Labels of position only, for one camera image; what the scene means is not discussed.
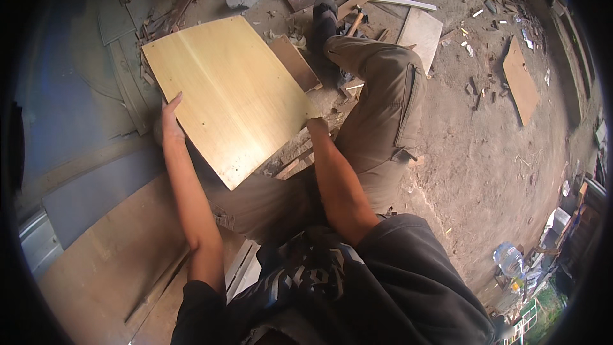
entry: person's right arm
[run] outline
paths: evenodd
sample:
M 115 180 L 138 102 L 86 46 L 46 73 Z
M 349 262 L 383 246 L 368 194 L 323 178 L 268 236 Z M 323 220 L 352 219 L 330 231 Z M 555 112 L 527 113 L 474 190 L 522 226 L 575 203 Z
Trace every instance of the person's right arm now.
M 347 159 L 328 135 L 322 118 L 306 123 L 315 153 L 315 175 L 328 223 L 356 246 L 379 223 Z

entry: t-shirt sleeve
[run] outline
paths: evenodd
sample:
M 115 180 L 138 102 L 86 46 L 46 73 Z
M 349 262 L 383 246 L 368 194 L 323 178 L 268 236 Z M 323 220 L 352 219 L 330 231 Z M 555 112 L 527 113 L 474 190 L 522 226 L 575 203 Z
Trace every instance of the t-shirt sleeve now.
M 420 332 L 433 342 L 490 343 L 494 327 L 428 223 L 399 214 L 356 247 L 368 269 Z
M 226 307 L 224 298 L 207 283 L 189 281 L 183 287 L 183 303 L 177 314 L 177 325 L 171 344 L 214 344 Z

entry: finger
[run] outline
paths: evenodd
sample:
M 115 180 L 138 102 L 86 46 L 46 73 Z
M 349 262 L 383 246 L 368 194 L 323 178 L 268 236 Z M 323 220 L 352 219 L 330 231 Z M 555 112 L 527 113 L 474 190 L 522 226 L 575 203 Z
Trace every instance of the finger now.
M 177 96 L 168 103 L 166 107 L 166 112 L 174 112 L 175 108 L 181 103 L 181 99 L 183 99 L 183 91 L 179 92 Z

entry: khaki pants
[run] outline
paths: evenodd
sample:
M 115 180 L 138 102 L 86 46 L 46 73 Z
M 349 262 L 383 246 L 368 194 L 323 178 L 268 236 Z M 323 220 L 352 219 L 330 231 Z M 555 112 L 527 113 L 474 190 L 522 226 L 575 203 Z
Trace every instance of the khaki pants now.
M 365 81 L 335 144 L 356 171 L 373 211 L 385 213 L 405 166 L 417 156 L 426 89 L 421 59 L 395 44 L 345 36 L 330 38 L 324 50 Z M 194 164 L 218 224 L 259 244 L 282 244 L 305 226 L 326 221 L 313 165 L 288 180 L 252 174 L 230 192 L 202 159 Z

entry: hand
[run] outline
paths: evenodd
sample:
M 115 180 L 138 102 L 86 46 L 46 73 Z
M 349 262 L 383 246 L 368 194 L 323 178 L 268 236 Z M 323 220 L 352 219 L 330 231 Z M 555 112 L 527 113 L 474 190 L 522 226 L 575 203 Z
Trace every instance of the hand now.
M 172 99 L 169 104 L 162 98 L 162 139 L 179 139 L 185 141 L 185 133 L 177 122 L 175 116 L 175 108 L 183 99 L 183 91 L 179 92 L 177 97 Z
M 323 118 L 312 118 L 306 122 L 306 128 L 312 136 L 328 136 L 328 123 Z

